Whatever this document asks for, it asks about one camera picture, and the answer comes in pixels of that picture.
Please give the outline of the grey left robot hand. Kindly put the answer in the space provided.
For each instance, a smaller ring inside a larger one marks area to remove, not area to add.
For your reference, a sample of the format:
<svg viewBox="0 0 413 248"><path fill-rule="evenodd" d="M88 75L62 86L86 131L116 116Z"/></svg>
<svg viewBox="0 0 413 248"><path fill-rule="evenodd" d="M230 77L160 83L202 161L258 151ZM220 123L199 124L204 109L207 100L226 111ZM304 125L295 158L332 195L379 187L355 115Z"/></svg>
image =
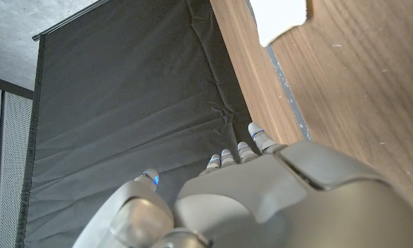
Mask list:
<svg viewBox="0 0 413 248"><path fill-rule="evenodd" d="M413 207L377 171L312 141L223 150L173 206L147 169L124 183L75 247L413 247Z"/></svg>

